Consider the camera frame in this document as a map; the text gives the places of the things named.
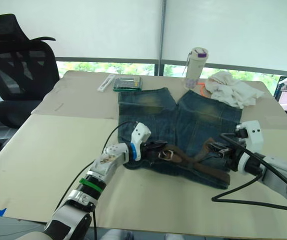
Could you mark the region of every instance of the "window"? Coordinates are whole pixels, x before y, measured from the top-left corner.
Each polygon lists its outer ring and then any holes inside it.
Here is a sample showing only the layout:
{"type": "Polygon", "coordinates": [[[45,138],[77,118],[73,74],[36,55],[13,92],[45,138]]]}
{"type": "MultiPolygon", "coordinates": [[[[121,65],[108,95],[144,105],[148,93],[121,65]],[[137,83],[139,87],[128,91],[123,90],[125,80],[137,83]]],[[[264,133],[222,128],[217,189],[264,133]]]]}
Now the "window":
{"type": "Polygon", "coordinates": [[[61,78],[69,70],[147,76],[155,73],[155,65],[145,63],[57,61],[57,66],[61,78]]]}
{"type": "MultiPolygon", "coordinates": [[[[168,77],[182,77],[185,66],[179,65],[165,65],[164,66],[164,76],[168,77]]],[[[201,73],[200,78],[207,79],[211,75],[219,72],[219,71],[228,71],[232,74],[235,79],[239,79],[242,81],[260,81],[265,84],[269,92],[274,95],[277,83],[280,75],[276,74],[267,74],[260,72],[251,72],[251,71],[238,71],[238,70],[227,70],[227,69],[217,69],[217,68],[209,68],[204,67],[201,73]]]]}

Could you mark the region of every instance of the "chair armrest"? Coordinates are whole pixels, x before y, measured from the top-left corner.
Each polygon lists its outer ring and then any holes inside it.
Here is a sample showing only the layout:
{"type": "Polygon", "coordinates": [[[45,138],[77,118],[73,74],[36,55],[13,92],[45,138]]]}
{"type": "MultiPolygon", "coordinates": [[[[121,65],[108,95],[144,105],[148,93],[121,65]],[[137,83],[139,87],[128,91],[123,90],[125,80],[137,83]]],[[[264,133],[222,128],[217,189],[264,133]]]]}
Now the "chair armrest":
{"type": "Polygon", "coordinates": [[[56,41],[56,39],[51,36],[41,36],[41,37],[31,39],[30,41],[45,41],[45,40],[56,41]]]}

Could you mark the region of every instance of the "denim shorts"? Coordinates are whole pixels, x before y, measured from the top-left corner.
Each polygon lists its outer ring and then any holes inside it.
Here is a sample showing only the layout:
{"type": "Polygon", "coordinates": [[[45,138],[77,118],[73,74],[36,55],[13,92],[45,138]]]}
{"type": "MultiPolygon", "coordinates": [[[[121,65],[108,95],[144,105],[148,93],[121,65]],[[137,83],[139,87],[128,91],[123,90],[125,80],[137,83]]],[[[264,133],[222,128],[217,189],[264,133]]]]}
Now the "denim shorts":
{"type": "MultiPolygon", "coordinates": [[[[141,122],[151,131],[148,142],[167,141],[169,144],[178,146],[192,158],[197,156],[204,142],[209,138],[222,142],[219,134],[233,133],[236,125],[240,123],[242,114],[240,109],[203,97],[191,90],[185,93],[176,104],[166,87],[157,90],[120,92],[118,103],[119,123],[141,122]]],[[[127,124],[121,126],[118,130],[118,141],[130,142],[132,131],[133,129],[127,124]]],[[[209,153],[200,163],[227,170],[225,162],[225,159],[209,153]]],[[[167,172],[166,170],[162,172],[160,167],[154,170],[161,173],[167,172]]]]}

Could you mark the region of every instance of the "black office chair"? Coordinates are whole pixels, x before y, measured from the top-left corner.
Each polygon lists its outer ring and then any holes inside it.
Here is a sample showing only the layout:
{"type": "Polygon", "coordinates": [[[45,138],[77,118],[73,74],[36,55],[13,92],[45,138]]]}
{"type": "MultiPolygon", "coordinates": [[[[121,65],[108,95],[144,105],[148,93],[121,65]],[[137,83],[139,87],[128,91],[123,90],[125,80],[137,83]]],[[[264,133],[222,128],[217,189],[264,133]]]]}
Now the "black office chair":
{"type": "Polygon", "coordinates": [[[0,15],[0,121],[19,128],[59,80],[54,53],[43,40],[29,40],[15,15],[0,15]]]}

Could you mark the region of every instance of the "white roller shade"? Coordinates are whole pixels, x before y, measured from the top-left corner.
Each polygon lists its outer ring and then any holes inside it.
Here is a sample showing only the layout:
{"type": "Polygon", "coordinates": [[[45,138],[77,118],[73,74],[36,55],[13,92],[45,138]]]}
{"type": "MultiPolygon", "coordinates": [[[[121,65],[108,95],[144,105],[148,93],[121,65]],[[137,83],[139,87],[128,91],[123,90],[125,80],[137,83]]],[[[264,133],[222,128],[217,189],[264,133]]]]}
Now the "white roller shade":
{"type": "Polygon", "coordinates": [[[287,71],[287,0],[167,0],[163,59],[287,71]]]}
{"type": "Polygon", "coordinates": [[[0,0],[56,57],[158,59],[161,0],[0,0]]]}

